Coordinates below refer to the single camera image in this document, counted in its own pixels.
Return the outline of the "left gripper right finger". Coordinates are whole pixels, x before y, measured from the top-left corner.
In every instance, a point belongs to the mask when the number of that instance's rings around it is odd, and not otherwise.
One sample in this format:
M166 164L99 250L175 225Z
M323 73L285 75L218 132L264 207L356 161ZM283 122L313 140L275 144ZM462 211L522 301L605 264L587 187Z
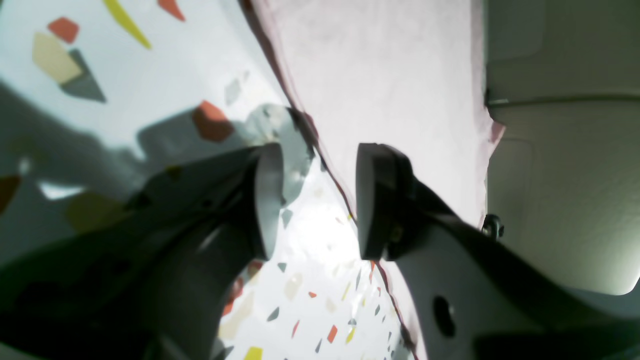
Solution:
M571 295L463 221L395 148L361 143L359 252L394 262L430 360L637 360L639 319Z

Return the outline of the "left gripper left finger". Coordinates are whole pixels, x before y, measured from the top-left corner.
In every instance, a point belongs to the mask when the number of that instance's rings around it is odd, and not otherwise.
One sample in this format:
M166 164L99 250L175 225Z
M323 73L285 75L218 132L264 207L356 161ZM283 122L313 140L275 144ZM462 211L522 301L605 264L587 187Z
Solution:
M44 360L210 360L233 284L275 250L278 143L159 174L115 224L1 269L1 342Z

